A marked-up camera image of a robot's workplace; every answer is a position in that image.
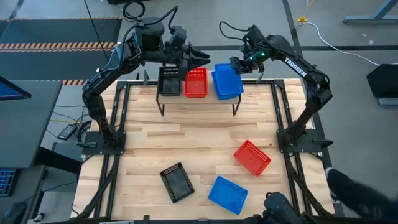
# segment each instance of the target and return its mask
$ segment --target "wooden table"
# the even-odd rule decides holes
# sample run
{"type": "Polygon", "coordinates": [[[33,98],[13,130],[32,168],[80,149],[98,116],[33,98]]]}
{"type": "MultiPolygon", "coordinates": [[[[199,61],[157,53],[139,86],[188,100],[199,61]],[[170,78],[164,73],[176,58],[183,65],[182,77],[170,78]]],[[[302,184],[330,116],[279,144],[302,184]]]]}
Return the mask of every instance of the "wooden table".
{"type": "MultiPolygon", "coordinates": [[[[286,79],[285,84],[292,117],[297,119],[305,107],[301,80],[286,79]]],[[[102,94],[109,118],[115,88],[116,83],[102,94]]],[[[245,85],[236,116],[232,115],[230,105],[194,104],[167,105],[167,114],[161,116],[155,95],[156,86],[130,89],[126,151],[120,160],[112,220],[142,220],[144,215],[154,220],[246,218],[262,214],[267,192],[279,191],[290,200],[284,158],[275,134],[278,125],[270,85],[245,85]],[[272,159],[260,177],[253,176],[233,157],[247,139],[272,159]],[[159,172],[178,162],[183,164],[195,193],[173,204],[159,172]],[[218,175],[249,191],[240,215],[208,200],[218,175]]],[[[97,129],[93,123],[92,130],[97,129]]],[[[322,162],[309,154],[302,154],[301,158],[308,188],[333,212],[322,162]]],[[[82,167],[73,206],[78,212],[98,188],[102,161],[103,156],[94,156],[82,167]]],[[[303,211],[299,190],[297,196],[303,211]]],[[[103,199],[101,215],[105,214],[107,198],[103,199]]]]}

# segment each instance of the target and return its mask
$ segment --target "black plastic tray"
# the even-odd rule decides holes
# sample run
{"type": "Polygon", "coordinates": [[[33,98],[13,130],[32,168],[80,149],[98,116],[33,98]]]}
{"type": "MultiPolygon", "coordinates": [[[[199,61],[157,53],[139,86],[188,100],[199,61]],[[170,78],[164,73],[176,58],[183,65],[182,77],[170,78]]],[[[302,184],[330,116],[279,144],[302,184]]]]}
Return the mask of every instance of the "black plastic tray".
{"type": "Polygon", "coordinates": [[[157,91],[162,96],[179,96],[181,94],[181,81],[178,78],[177,67],[160,67],[157,91]]]}
{"type": "Polygon", "coordinates": [[[195,192],[181,162],[163,170],[160,176],[173,203],[195,192]]]}

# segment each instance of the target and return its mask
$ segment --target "blue basket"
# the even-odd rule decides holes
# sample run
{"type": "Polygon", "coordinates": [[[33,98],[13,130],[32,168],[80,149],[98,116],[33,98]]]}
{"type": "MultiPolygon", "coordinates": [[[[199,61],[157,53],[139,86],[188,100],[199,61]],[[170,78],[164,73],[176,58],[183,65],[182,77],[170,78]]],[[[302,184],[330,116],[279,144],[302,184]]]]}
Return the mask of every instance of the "blue basket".
{"type": "Polygon", "coordinates": [[[218,100],[228,100],[228,99],[233,99],[233,98],[235,98],[235,97],[237,97],[239,94],[232,94],[232,95],[220,95],[220,93],[218,92],[218,88],[216,87],[217,86],[217,79],[216,79],[216,76],[215,76],[215,72],[211,72],[211,77],[213,77],[213,84],[214,84],[214,88],[215,88],[215,90],[216,90],[216,94],[217,94],[217,97],[218,97],[218,100]]]}
{"type": "Polygon", "coordinates": [[[248,190],[218,176],[209,194],[209,200],[239,215],[247,196],[248,190]]]}
{"type": "Polygon", "coordinates": [[[223,95],[240,95],[243,93],[243,84],[241,75],[235,74],[232,68],[227,69],[226,64],[217,64],[215,66],[215,78],[217,82],[215,83],[215,88],[218,89],[218,93],[223,95]]]}

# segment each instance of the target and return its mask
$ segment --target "gray floor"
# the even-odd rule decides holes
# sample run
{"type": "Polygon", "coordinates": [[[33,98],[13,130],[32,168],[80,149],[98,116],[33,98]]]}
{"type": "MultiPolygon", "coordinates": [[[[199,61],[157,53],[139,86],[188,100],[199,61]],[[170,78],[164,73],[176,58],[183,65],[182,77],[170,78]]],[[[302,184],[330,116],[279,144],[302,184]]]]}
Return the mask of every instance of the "gray floor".
{"type": "MultiPolygon", "coordinates": [[[[0,19],[8,18],[17,0],[0,3],[0,19]]],[[[93,17],[121,16],[122,6],[111,6],[106,1],[87,0],[93,17]]],[[[296,20],[305,10],[306,0],[288,0],[293,18],[296,20]]],[[[326,41],[333,45],[398,45],[397,25],[346,25],[341,21],[345,15],[373,14],[383,0],[348,0],[321,1],[315,0],[308,8],[307,17],[316,23],[326,41]]],[[[236,27],[249,27],[257,24],[267,34],[281,34],[292,42],[284,6],[280,0],[151,0],[145,2],[146,16],[161,16],[172,6],[179,5],[173,24],[188,30],[188,40],[193,45],[238,45],[235,40],[222,37],[218,23],[225,20],[236,27]]],[[[398,6],[391,13],[398,14],[398,6]]],[[[88,17],[81,0],[25,0],[17,17],[88,17]]],[[[121,35],[131,26],[123,21],[121,35]]],[[[225,28],[225,32],[233,36],[243,33],[225,28]]],[[[316,30],[311,26],[302,26],[297,30],[302,46],[322,46],[316,30]]],[[[167,30],[164,39],[170,34],[167,30]]],[[[209,51],[211,63],[206,67],[212,69],[215,63],[228,62],[230,56],[240,56],[238,51],[209,51]]],[[[377,63],[396,63],[396,51],[355,52],[377,63]]],[[[326,138],[334,140],[330,147],[333,166],[350,177],[364,182],[382,193],[393,198],[398,195],[398,178],[395,172],[396,133],[398,131],[398,109],[381,108],[373,98],[366,75],[375,69],[374,65],[349,55],[338,52],[304,52],[304,57],[318,65],[318,68],[331,78],[333,99],[320,112],[326,138]]],[[[147,63],[122,79],[135,78],[136,73],[142,74],[146,69],[150,78],[157,78],[159,65],[147,63]]],[[[247,78],[258,77],[258,73],[246,75],[247,78]]],[[[264,78],[298,78],[281,62],[267,62],[264,78]]],[[[65,86],[62,89],[58,105],[82,105],[81,88],[65,86]]],[[[81,108],[57,111],[74,118],[81,115],[81,108]]],[[[48,129],[58,134],[65,123],[51,122],[48,129]]],[[[50,147],[58,141],[49,133],[43,145],[50,147]]],[[[43,222],[66,220],[70,214],[70,205],[74,194],[46,193],[40,209],[47,214],[43,222]]]]}

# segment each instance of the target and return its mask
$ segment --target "red plastic basket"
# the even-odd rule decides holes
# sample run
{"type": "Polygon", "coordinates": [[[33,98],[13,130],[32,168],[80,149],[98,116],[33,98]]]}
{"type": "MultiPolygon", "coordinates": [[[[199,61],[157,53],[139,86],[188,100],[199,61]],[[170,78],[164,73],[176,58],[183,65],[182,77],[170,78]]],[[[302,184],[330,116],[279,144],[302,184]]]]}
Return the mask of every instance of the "red plastic basket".
{"type": "Polygon", "coordinates": [[[203,98],[207,95],[206,68],[195,68],[187,73],[184,92],[189,98],[203,98]]]}
{"type": "Polygon", "coordinates": [[[271,158],[249,140],[246,140],[234,153],[234,157],[247,170],[256,176],[259,176],[271,162],[271,158]]]}

